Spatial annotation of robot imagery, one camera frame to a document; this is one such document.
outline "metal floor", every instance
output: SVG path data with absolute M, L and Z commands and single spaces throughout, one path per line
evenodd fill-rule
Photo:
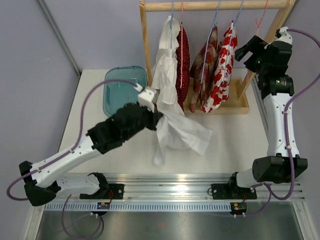
M 248 213 L 265 204 L 248 202 Z M 88 213 L 68 211 L 69 225 Z M 104 229 L 96 240 L 302 240 L 290 202 L 271 202 L 257 216 L 234 219 L 226 212 L 108 212 Z M 78 237 L 91 234 L 98 224 L 94 217 L 82 219 L 68 230 Z M 44 211 L 36 240 L 69 240 L 61 230 L 61 212 Z

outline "white cloth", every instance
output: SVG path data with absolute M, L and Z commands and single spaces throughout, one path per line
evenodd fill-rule
M 212 130 L 184 115 L 161 111 L 163 117 L 156 125 L 159 146 L 153 157 L 157 166 L 165 164 L 167 147 L 185 150 L 192 149 L 198 155 L 205 154 L 212 136 Z
M 180 31 L 179 22 L 172 19 L 172 30 L 170 30 L 171 16 L 168 16 L 164 23 L 163 30 L 159 39 L 159 49 L 153 67 L 154 75 L 151 87 L 160 89 L 156 105 L 162 111 L 171 111 L 184 115 L 183 110 L 178 104 L 176 90 L 177 80 L 177 55 L 176 49 L 179 47 L 177 36 Z

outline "hanging garment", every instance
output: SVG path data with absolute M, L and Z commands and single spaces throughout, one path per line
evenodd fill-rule
M 192 149 L 203 156 L 209 145 L 212 130 L 202 126 L 197 121 L 170 111 L 162 111 L 163 117 L 156 125 L 156 135 L 159 142 L 153 162 L 162 166 L 166 159 L 166 148 L 177 150 Z
M 235 48 L 238 45 L 237 32 L 234 28 L 234 21 L 229 25 L 223 35 L 224 40 L 220 42 L 217 52 L 217 67 L 213 75 L 211 94 L 202 106 L 202 111 L 210 113 L 217 109 L 221 102 L 229 98 L 229 84 L 235 60 Z
M 182 32 L 179 32 L 177 37 L 177 41 L 179 43 L 179 47 L 176 50 L 176 58 L 177 58 L 177 77 L 175 88 L 178 96 L 178 103 L 181 109 L 184 109 L 184 101 L 187 98 L 188 90 L 189 90 L 189 68 L 190 68 L 190 53 L 189 53 L 189 44 L 188 37 L 185 29 L 182 27 Z
M 160 112 L 164 110 L 184 115 L 184 112 L 178 104 L 176 90 L 177 56 L 175 52 L 179 46 L 177 36 L 180 31 L 180 25 L 179 22 L 173 18 L 172 29 L 170 30 L 170 21 L 171 16 L 168 16 L 159 39 L 159 49 L 153 67 L 154 75 L 151 87 L 160 89 L 160 94 L 156 102 L 157 109 Z
M 212 29 L 210 39 L 202 47 L 199 54 L 195 57 L 195 60 L 190 69 L 190 77 L 193 78 L 193 96 L 189 109 L 192 113 L 196 111 L 196 105 L 199 102 L 202 106 L 210 95 L 212 88 L 212 78 L 214 75 L 214 69 L 217 60 L 217 44 L 218 44 L 218 27 L 215 26 Z

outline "hanger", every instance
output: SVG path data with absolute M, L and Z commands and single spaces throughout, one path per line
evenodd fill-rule
M 205 46 L 205 52 L 204 52 L 204 60 L 203 60 L 203 66 L 202 66 L 201 84 L 202 84 L 202 81 L 204 79 L 204 74 L 205 74 L 205 62 L 206 62 L 206 58 L 207 58 L 207 50 L 208 50 L 208 45 L 209 45 L 209 39 L 210 39 L 210 36 L 212 34 L 212 29 L 214 29 L 214 27 L 216 26 L 216 18 L 217 18 L 217 13 L 218 13 L 218 10 L 219 10 L 219 7 L 220 7 L 220 3 L 221 3 L 221 0 L 219 0 L 218 6 L 216 6 L 216 10 L 215 10 L 215 14 L 214 14 L 213 22 L 212 22 L 212 27 L 211 27 L 208 39 L 206 40 L 206 46 Z
M 265 14 L 266 14 L 266 11 L 267 11 L 267 8 L 268 8 L 268 4 L 269 4 L 269 0 L 266 0 L 265 8 L 264 8 L 264 11 L 263 11 L 262 17 L 260 18 L 259 23 L 258 23 L 258 20 L 255 19 L 255 24 L 256 24 L 256 26 L 257 26 L 257 30 L 256 30 L 255 35 L 257 35 L 257 36 L 259 35 L 260 26 L 261 26 L 262 21 L 263 21 L 263 19 L 264 19 L 264 17 L 265 17 Z
M 171 10 L 171 20 L 170 20 L 170 48 L 172 49 L 172 21 L 174 18 L 174 10 L 175 10 L 175 5 L 174 5 L 174 1 L 171 1 L 172 3 L 172 10 Z
M 184 34 L 183 34 L 183 30 L 184 30 L 184 0 L 181 0 L 181 74 L 180 74 L 180 89 L 182 89 L 182 69 L 183 69 L 183 40 L 184 40 Z
M 234 27 L 236 27 L 236 24 L 237 24 L 237 21 L 238 21 L 240 12 L 241 12 L 241 10 L 242 10 L 242 7 L 243 7 L 243 5 L 244 5 L 244 2 L 245 2 L 245 0 L 242 0 L 241 5 L 240 5 L 240 9 L 239 9 L 238 14 L 236 15 L 236 18 L 235 18 L 234 23 L 233 23 Z
M 240 8 L 239 8 L 239 11 L 238 11 L 238 13 L 237 13 L 237 15 L 236 15 L 235 19 L 233 20 L 233 28 L 235 28 L 235 27 L 236 27 L 236 24 L 237 24 L 237 21 L 238 21 L 238 18 L 239 18 L 240 12 L 241 12 L 241 10 L 242 10 L 242 7 L 243 7 L 243 5 L 244 5 L 244 2 L 245 2 L 245 0 L 242 0 L 241 5 L 240 5 Z M 228 55 L 229 55 L 229 48 L 230 48 L 231 40 L 232 40 L 232 37 L 230 37 L 229 44 L 228 44 L 228 51 L 226 52 L 226 57 L 227 57 L 227 58 L 228 58 Z M 224 64 L 224 71 L 226 70 L 227 62 L 228 62 L 228 61 L 225 61 L 225 64 Z

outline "blue hanger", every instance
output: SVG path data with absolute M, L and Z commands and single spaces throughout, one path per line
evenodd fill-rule
M 212 30 L 216 26 L 216 18 L 217 18 L 218 9 L 220 7 L 220 3 L 221 3 L 221 0 L 219 0 L 218 6 L 216 6 L 216 10 L 215 10 L 215 14 L 214 14 L 213 22 L 212 22 L 212 27 L 211 27 L 208 39 L 206 40 L 206 46 L 205 46 L 205 52 L 204 52 L 204 60 L 203 60 L 203 66 L 202 66 L 201 84 L 203 82 L 204 74 L 205 74 L 205 62 L 206 62 L 206 58 L 207 58 L 207 50 L 208 50 L 208 45 L 209 45 L 209 39 L 210 39 L 210 36 L 212 34 Z
M 172 0 L 172 10 L 171 10 L 171 20 L 170 20 L 170 48 L 172 49 L 172 21 L 173 21 L 173 18 L 174 18 L 174 8 L 175 8 L 175 5 L 174 5 L 174 1 Z
M 233 28 L 236 27 L 236 24 L 237 24 L 237 21 L 238 21 L 240 12 L 241 12 L 241 10 L 242 10 L 242 7 L 243 7 L 243 5 L 244 5 L 244 2 L 245 2 L 245 0 L 242 0 L 240 9 L 239 9 L 236 17 L 235 17 L 234 20 L 233 20 Z M 229 48 L 230 48 L 231 40 L 232 40 L 232 37 L 230 37 L 230 41 L 229 41 L 229 45 L 228 45 L 228 51 L 226 52 L 226 58 L 227 58 L 227 59 L 228 59 L 228 54 L 229 54 Z M 225 61 L 225 64 L 224 64 L 224 71 L 226 71 L 226 67 L 227 67 L 227 61 Z
M 240 15 L 240 12 L 241 12 L 241 10 L 242 10 L 242 7 L 243 7 L 243 5 L 244 5 L 244 2 L 245 2 L 245 0 L 242 0 L 242 2 L 241 2 L 241 6 L 240 6 L 240 9 L 239 9 L 239 11 L 238 11 L 238 14 L 236 15 L 236 18 L 234 19 L 234 27 L 236 27 L 236 24 L 237 24 L 237 21 L 238 21 L 238 18 L 239 18 L 239 15 Z

